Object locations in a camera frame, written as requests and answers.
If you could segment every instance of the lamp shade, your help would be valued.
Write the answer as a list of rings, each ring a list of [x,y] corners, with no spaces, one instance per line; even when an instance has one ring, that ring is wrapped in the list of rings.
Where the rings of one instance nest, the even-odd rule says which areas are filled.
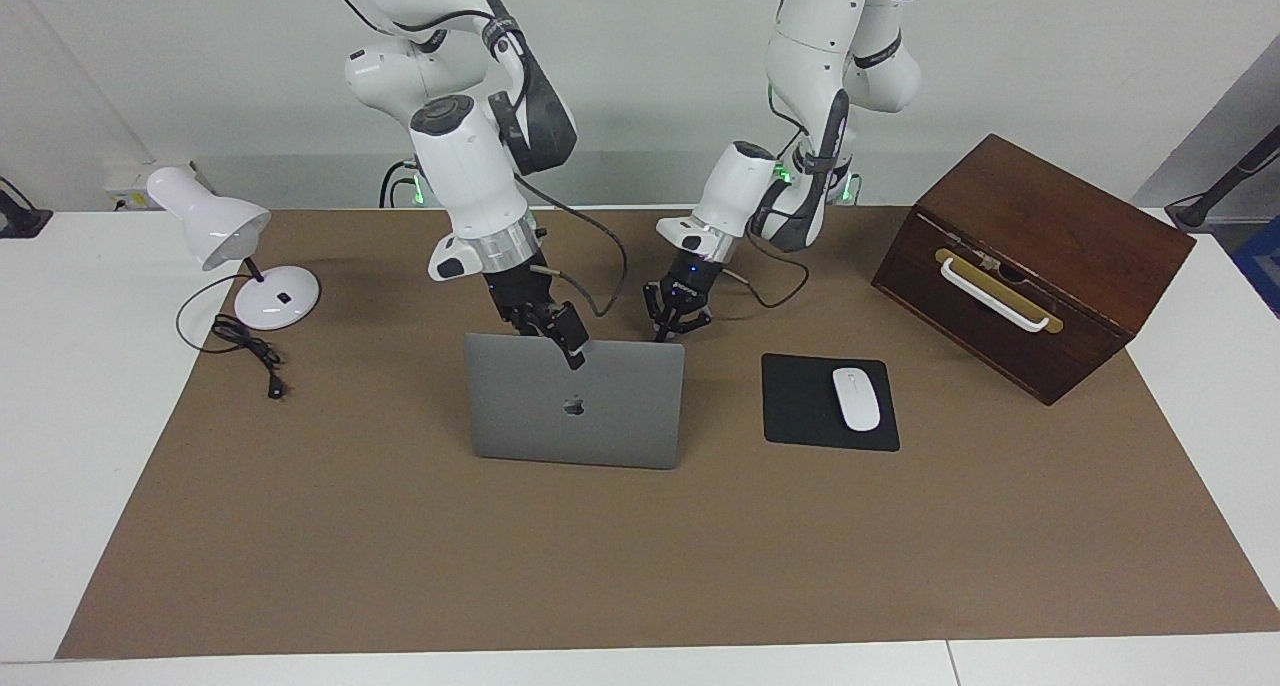
[[[147,195],[182,221],[187,247],[205,271],[253,256],[271,220],[268,209],[247,200],[218,197],[179,168],[159,168]]]

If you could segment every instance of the brown paper mat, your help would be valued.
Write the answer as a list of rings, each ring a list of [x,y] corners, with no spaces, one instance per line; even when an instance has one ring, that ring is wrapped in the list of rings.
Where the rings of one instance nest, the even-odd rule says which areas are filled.
[[[590,330],[644,338],[672,248],[654,212],[599,216],[635,264]],[[462,335],[506,326],[480,279],[425,276],[443,215],[276,212],[259,261],[324,282],[274,335],[293,393],[200,357],[59,658],[1280,630],[1128,355],[1037,403],[872,289],[902,218],[836,212],[778,311],[723,279],[685,340],[684,461],[648,472],[471,456]],[[540,221],[607,294],[608,241]],[[767,444],[765,352],[887,362],[901,452]]]

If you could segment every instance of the box handle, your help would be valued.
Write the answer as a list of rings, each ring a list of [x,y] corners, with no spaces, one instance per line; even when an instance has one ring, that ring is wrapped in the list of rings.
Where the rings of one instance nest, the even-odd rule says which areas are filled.
[[[964,259],[951,253],[950,250],[938,250],[934,253],[934,259],[941,262],[942,278],[948,284],[964,291],[964,293],[978,299],[983,306],[1006,317],[1014,326],[1019,326],[1019,329],[1028,331],[1028,334],[1041,334],[1042,331],[1060,334],[1062,330],[1060,317],[1046,312],[1042,307],[1036,306],[1028,298],[1023,297],[1023,294],[1019,294],[1018,291],[1012,291],[1009,285],[992,279],[987,273],[980,271],[979,267],[974,267],[972,262],[964,261]],[[1033,317],[1038,317],[1039,321],[1033,321]]]

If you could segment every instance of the computer mouse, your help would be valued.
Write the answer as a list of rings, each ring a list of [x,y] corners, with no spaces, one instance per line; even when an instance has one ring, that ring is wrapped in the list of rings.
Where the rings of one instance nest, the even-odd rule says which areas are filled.
[[[879,426],[879,399],[876,398],[870,376],[861,369],[837,369],[831,376],[836,381],[845,426],[860,433],[873,431]]]

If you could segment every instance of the black mouse pad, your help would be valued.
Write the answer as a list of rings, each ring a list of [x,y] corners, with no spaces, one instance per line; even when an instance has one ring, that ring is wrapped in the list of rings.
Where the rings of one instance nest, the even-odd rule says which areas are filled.
[[[767,353],[760,360],[760,367],[764,438],[769,442],[870,452],[896,452],[901,448],[884,362]],[[876,389],[881,422],[872,431],[851,430],[845,426],[840,412],[832,372],[850,367],[865,371]]]

